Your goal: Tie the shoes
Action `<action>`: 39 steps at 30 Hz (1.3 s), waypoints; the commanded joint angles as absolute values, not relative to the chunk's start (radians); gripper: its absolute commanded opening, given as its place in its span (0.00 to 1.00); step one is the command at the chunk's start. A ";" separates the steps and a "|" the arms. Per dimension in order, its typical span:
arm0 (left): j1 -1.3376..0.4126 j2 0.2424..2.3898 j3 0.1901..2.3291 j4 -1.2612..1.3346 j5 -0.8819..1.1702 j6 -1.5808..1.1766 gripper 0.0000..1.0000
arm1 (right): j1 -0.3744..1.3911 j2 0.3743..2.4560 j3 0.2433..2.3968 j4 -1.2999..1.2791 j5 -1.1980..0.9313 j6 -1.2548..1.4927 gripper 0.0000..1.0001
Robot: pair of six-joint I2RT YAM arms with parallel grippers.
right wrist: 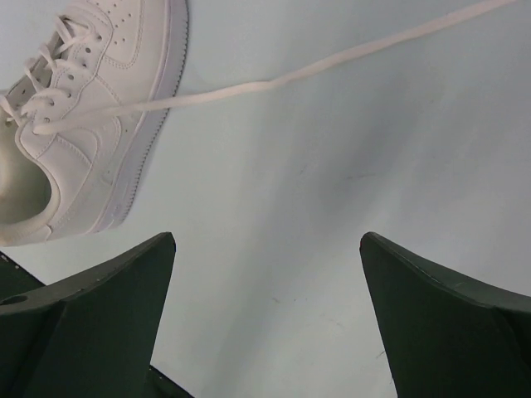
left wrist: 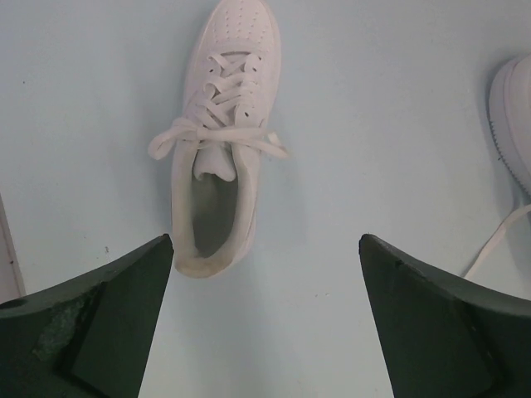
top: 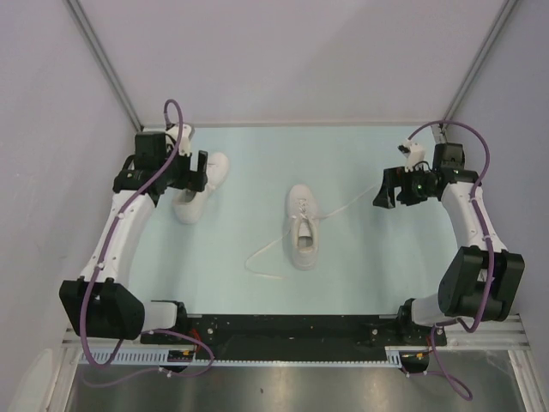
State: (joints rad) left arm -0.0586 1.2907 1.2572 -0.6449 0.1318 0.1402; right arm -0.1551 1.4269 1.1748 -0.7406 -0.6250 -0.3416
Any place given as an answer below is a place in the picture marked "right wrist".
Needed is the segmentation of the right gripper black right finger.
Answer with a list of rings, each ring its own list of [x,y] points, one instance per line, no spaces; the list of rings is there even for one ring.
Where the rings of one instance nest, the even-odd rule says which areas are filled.
[[[397,395],[528,397],[530,298],[368,232],[360,256]]]

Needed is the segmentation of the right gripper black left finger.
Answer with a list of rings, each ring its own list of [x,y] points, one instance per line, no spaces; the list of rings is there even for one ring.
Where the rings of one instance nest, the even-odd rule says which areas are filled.
[[[41,287],[2,257],[2,396],[140,397],[175,253],[160,233]]]

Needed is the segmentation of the white sneaker with laces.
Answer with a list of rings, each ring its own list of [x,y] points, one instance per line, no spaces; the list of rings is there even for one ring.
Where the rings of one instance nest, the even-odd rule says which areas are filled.
[[[122,224],[170,109],[273,90],[499,7],[478,2],[273,80],[178,95],[186,2],[72,2],[22,78],[1,94],[1,244]]]

